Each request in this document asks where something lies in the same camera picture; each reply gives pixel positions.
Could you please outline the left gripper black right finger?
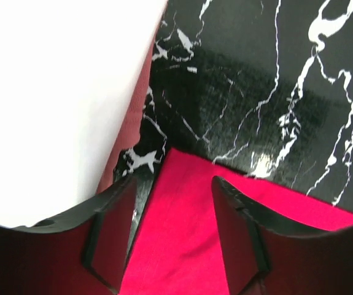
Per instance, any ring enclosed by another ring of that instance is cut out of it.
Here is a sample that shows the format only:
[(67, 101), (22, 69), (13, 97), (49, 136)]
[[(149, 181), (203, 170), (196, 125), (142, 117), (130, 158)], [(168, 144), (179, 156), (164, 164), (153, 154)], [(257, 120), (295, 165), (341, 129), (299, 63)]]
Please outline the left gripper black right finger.
[(211, 183), (230, 294), (353, 294), (353, 225), (323, 230)]

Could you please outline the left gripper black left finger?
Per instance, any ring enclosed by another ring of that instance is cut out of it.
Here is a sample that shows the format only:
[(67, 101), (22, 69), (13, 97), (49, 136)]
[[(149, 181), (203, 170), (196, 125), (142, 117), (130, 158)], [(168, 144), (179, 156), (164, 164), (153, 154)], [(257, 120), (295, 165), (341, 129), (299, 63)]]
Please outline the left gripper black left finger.
[(126, 176), (33, 227), (0, 226), (0, 294), (118, 294), (137, 190)]

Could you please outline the crimson red t-shirt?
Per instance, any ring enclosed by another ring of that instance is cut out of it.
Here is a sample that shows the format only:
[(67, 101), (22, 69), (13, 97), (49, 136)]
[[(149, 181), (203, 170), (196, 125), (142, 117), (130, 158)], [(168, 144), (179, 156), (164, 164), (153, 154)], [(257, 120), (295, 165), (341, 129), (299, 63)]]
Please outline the crimson red t-shirt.
[(353, 225), (353, 213), (173, 149), (145, 209), (122, 294), (230, 294), (212, 198), (216, 176), (305, 225), (323, 230)]

